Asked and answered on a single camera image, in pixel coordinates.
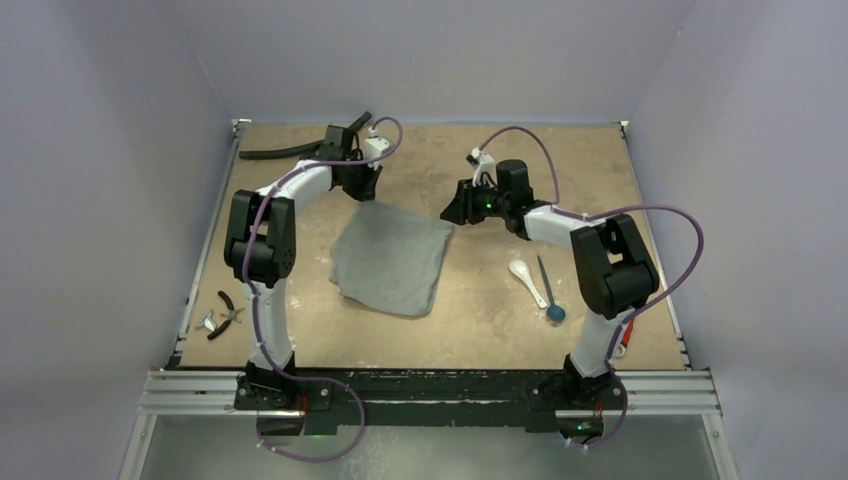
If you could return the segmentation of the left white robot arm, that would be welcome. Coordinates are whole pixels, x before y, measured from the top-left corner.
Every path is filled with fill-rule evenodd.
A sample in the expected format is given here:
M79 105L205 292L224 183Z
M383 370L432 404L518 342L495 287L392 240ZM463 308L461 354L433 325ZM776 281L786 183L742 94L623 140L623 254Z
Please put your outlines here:
M285 291L294 268L296 215L318 197L341 188L355 200L372 200L381 161L395 143L370 131L376 147L359 139L361 123L330 125L316 145L268 186L234 193L224 245L224 261L244 288L251 318L253 348L241 376L248 399L284 409L303 394L288 333Z

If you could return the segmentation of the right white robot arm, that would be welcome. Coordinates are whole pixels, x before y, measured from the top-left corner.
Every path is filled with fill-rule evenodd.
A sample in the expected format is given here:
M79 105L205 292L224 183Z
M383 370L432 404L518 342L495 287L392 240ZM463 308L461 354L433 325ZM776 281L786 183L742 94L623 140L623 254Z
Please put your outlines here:
M579 292L587 314L562 369L537 388L584 407L611 383L615 353L629 315L646 306L659 288L659 275L639 229L626 214L604 220L573 219L534 196L526 163L496 162L469 155L470 179L459 181L454 198L440 217L456 225L474 225L489 217L527 241L540 241L572 252Z

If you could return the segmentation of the grey cloth napkin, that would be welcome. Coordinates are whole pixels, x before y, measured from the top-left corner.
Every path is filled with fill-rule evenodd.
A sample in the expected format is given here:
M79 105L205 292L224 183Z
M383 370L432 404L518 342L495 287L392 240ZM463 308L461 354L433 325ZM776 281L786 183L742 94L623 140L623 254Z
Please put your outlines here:
M454 226L379 201L360 203L332 247L342 296L405 317L428 315Z

